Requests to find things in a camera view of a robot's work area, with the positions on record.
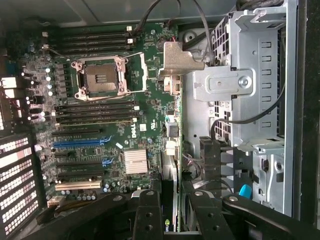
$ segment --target silver heatsink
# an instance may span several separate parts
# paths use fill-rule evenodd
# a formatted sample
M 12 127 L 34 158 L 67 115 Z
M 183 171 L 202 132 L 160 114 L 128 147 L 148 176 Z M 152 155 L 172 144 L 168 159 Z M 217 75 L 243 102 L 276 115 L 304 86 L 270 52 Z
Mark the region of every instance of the silver heatsink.
M 125 174 L 143 174 L 148 172 L 146 149 L 123 151 Z

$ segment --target blue tab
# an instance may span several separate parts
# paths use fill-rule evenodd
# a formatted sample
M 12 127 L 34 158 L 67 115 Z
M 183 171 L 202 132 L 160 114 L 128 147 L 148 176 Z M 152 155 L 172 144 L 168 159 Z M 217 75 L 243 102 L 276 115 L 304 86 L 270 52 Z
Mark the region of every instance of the blue tab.
M 252 193 L 252 188 L 249 185 L 245 184 L 240 189 L 239 195 L 247 199 L 250 199 L 251 193 Z

